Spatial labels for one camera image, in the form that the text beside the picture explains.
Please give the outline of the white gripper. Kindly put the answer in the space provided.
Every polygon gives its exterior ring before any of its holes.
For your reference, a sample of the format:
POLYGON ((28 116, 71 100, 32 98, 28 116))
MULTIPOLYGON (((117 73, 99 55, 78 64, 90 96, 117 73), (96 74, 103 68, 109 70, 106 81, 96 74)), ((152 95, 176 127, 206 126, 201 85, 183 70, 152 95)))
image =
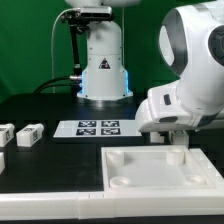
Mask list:
POLYGON ((201 130, 224 128, 224 109, 212 120, 184 109, 177 100, 178 81, 148 90, 147 98, 140 104, 136 115, 136 127, 141 133, 201 130))

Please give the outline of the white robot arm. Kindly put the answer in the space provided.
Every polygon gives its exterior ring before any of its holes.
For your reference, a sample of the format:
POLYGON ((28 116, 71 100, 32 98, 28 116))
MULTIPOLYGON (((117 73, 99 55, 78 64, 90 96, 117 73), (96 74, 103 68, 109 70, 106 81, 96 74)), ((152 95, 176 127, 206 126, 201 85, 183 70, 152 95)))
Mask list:
MULTIPOLYGON (((88 64, 77 97, 97 106, 132 95, 121 55, 114 7, 141 0, 65 0, 73 19, 87 27, 88 64)), ((148 90, 135 122, 141 133, 219 127, 224 123, 224 0, 176 7, 159 32, 163 60, 179 79, 148 90)))

